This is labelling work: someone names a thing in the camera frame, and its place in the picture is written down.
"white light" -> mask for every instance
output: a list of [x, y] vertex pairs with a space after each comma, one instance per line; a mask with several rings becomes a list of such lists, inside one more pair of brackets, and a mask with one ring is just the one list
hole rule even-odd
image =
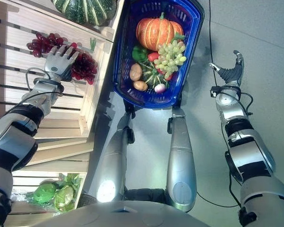
[[110, 202], [115, 197], [115, 184], [111, 180], [105, 180], [101, 183], [97, 192], [99, 202]]

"potato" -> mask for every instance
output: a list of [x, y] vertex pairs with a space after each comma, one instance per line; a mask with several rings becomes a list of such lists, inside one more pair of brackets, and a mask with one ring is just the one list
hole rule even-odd
[[133, 87], [138, 91], [146, 91], [148, 86], [144, 81], [138, 80], [133, 82]]
[[132, 81], [137, 81], [140, 79], [142, 75], [142, 68], [138, 63], [135, 63], [131, 67], [131, 71], [129, 72], [129, 77]]

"shopping basket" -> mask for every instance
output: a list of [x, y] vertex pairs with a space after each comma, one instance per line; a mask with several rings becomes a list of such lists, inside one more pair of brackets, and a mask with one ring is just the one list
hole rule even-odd
[[[184, 55], [187, 60], [174, 74], [170, 87], [162, 94], [152, 89], [138, 91], [133, 88], [129, 72], [135, 63], [132, 50], [139, 42], [135, 36], [136, 26], [146, 17], [164, 18], [179, 23], [184, 30]], [[126, 101], [143, 108], [165, 108], [172, 106], [180, 95], [193, 58], [196, 42], [204, 19], [204, 10], [196, 0], [134, 0], [124, 4], [124, 16], [119, 28], [114, 68], [115, 91]]]

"concrete floor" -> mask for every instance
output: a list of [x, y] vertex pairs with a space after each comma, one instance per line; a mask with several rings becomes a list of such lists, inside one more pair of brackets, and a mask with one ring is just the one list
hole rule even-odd
[[[200, 0], [200, 3], [205, 9], [205, 20], [182, 93], [182, 108], [194, 150], [198, 192], [215, 203], [234, 205], [228, 192], [228, 167], [224, 159], [227, 148], [215, 100], [209, 94], [214, 79], [207, 67], [210, 61], [208, 1]], [[275, 158], [276, 176], [284, 182], [284, 0], [278, 4], [272, 0], [212, 1], [212, 40], [214, 61], [225, 68], [234, 65], [233, 50], [243, 53], [242, 91], [255, 99], [250, 108], [254, 113], [250, 120]], [[123, 100], [111, 86], [107, 78], [98, 107], [97, 146], [85, 185], [85, 191], [94, 196], [92, 178], [102, 148], [106, 147], [124, 114]], [[248, 101], [247, 97], [242, 98], [244, 104]], [[133, 120], [136, 142], [127, 148], [128, 189], [166, 187], [171, 139], [166, 128], [170, 116], [170, 109], [137, 111]], [[233, 191], [240, 195], [236, 182]], [[200, 197], [189, 212], [212, 227], [239, 227], [237, 213], [238, 208], [217, 207]]]

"bunch of grapes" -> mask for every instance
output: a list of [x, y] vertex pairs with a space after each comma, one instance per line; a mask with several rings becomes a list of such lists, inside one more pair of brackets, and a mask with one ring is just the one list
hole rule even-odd
[[80, 53], [71, 67], [71, 77], [77, 80], [84, 79], [93, 84], [98, 64], [86, 53]]
[[54, 33], [50, 33], [47, 37], [36, 33], [36, 37], [31, 43], [27, 44], [27, 48], [33, 51], [33, 55], [37, 58], [41, 58], [43, 53], [49, 53], [54, 46], [60, 48], [64, 42], [63, 38], [56, 37]]
[[182, 54], [186, 47], [182, 41], [178, 43], [174, 40], [171, 44], [159, 44], [158, 48], [160, 56], [154, 60], [155, 68], [160, 69], [164, 73], [164, 78], [167, 79], [173, 72], [179, 70], [178, 66], [186, 61], [186, 57]]

